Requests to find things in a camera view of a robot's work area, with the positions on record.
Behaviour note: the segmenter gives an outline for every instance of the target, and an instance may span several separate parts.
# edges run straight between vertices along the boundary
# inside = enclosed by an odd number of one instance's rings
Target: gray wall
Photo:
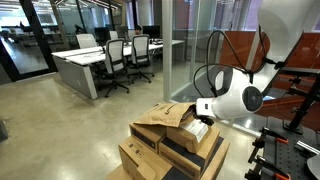
[[[153,21],[155,25],[162,27],[162,1],[153,0]]]

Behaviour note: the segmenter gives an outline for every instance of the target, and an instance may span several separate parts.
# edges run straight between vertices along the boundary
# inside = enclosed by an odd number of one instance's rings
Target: cardboard box
[[[227,156],[229,147],[230,143],[227,140],[219,137],[217,145],[213,150],[212,157],[210,157],[209,166],[206,167],[201,180],[211,180],[217,178]]]
[[[212,155],[209,158],[209,162],[208,162],[209,165],[204,168],[205,172],[203,173],[201,180],[216,179],[224,163],[226,154],[229,149],[229,145],[230,143],[228,141],[219,137],[217,144],[215,145],[214,150],[212,152]],[[131,137],[126,139],[122,144],[119,145],[119,150],[120,150],[121,160],[123,162],[122,164],[123,169],[120,169],[120,170],[125,171],[125,173],[127,173],[129,177],[131,177],[132,179],[136,180],[136,179],[139,179],[139,177],[140,179],[148,179],[147,177],[149,177],[150,179],[150,174],[151,175],[154,174],[153,173],[154,169],[158,169],[159,166],[162,167],[162,171],[156,170],[158,174],[162,174],[162,175],[159,175],[159,178],[162,176],[162,179],[166,179],[166,180],[192,179],[186,176],[185,174],[183,174],[180,170],[178,170],[174,166],[168,164],[163,159],[159,159],[159,156],[157,154],[155,154],[149,148],[146,148],[143,144],[140,144],[140,142],[137,141],[135,138]],[[152,172],[150,171],[150,168],[148,170],[147,168],[145,168],[145,171],[143,170],[144,167],[148,167],[148,166],[152,168],[151,170]],[[121,177],[124,177],[124,179],[128,177],[128,176],[124,176],[126,174],[123,175],[123,173],[120,172],[119,169],[118,169],[118,172],[119,172],[118,176],[114,173],[110,173],[111,175],[109,174],[108,177],[112,178],[116,176],[118,177],[117,179],[121,179],[121,180],[122,180]]]
[[[181,171],[133,137],[119,145],[119,152],[123,169],[135,180],[188,179]]]
[[[183,146],[164,138],[159,144],[159,155],[188,177],[200,179],[213,154],[219,134],[219,129],[209,128],[208,137],[204,139],[197,153],[190,153]]]
[[[107,180],[133,180],[133,178],[126,173],[122,164],[120,164],[116,169],[108,174]]]
[[[159,143],[166,135],[166,127],[161,125],[129,124],[133,137],[158,153]]]
[[[187,148],[189,152],[196,153],[207,137],[209,128],[200,120],[193,120],[178,128],[167,127],[167,138]]]

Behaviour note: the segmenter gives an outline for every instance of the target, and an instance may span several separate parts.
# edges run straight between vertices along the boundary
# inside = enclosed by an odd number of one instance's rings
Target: ceiling
[[[59,10],[71,10],[76,8],[76,0],[54,0]],[[51,4],[49,0],[32,0],[32,3],[37,13],[51,13]],[[79,0],[81,8],[100,6],[103,8],[109,8],[109,4],[106,0]],[[122,4],[115,1],[111,1],[111,9],[116,10],[121,8]],[[16,14],[22,10],[19,0],[1,0],[0,1],[0,13]]]

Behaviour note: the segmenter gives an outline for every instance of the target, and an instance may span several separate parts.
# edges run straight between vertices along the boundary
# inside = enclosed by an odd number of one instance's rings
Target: white robotic arm
[[[286,62],[296,46],[315,2],[316,0],[263,0],[258,19],[270,40],[266,56],[268,62],[253,76],[234,68],[212,69],[216,71],[211,78],[214,79],[218,96],[197,99],[197,116],[230,119],[259,110],[263,103],[261,92],[278,73],[278,65]]]

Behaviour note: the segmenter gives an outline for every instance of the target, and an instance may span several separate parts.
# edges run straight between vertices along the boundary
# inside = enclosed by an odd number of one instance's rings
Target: chair backrest
[[[133,64],[150,65],[148,35],[143,34],[133,36],[131,48],[131,59]]]
[[[118,33],[117,33],[117,31],[109,31],[109,33],[110,33],[110,38],[111,38],[111,40],[116,40],[116,39],[118,39]]]
[[[98,46],[92,34],[78,34],[77,39],[80,49]]]
[[[123,39],[109,40],[106,44],[105,65],[109,74],[126,70],[123,56]]]

